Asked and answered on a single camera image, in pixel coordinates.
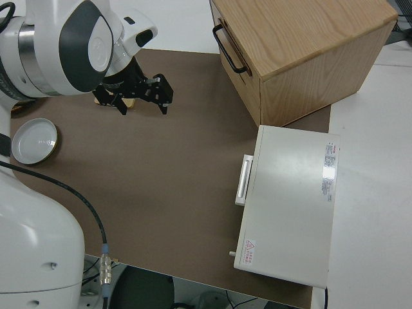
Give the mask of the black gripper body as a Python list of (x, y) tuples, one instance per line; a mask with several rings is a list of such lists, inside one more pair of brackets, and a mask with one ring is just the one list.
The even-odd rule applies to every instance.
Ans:
[(136, 59), (122, 71), (104, 77), (92, 94), (98, 104), (111, 107), (126, 107), (124, 98), (140, 98), (158, 107), (168, 107), (173, 102), (173, 89), (165, 76), (159, 73), (149, 79)]

